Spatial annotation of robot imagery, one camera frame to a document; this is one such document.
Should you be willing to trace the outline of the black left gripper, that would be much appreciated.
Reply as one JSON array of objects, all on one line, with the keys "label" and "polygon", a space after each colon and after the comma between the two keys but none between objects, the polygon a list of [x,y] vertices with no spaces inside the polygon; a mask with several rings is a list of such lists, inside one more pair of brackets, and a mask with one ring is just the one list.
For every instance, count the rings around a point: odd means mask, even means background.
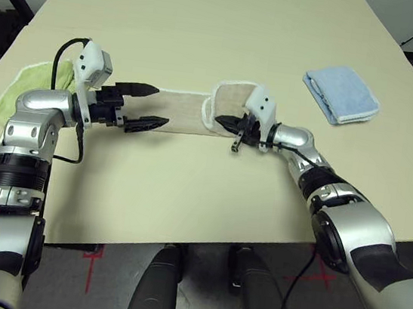
[{"label": "black left gripper", "polygon": [[128,119],[122,115],[124,96],[148,97],[158,94],[159,89],[148,83],[117,82],[116,88],[102,87],[93,91],[93,101],[89,106],[90,119],[93,123],[104,124],[110,127],[122,127],[127,133],[151,131],[168,124],[169,120],[157,116],[142,116],[138,119]]}]

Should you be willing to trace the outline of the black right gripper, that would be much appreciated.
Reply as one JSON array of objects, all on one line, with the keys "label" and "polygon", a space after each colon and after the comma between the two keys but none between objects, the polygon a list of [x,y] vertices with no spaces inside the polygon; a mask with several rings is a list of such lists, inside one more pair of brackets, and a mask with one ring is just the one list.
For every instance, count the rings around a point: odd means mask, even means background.
[{"label": "black right gripper", "polygon": [[254,115],[244,114],[242,118],[238,116],[217,116],[216,122],[224,124],[223,128],[231,134],[236,134],[236,137],[231,145],[231,150],[234,153],[239,151],[241,144],[249,146],[257,146],[260,140],[260,122]]}]

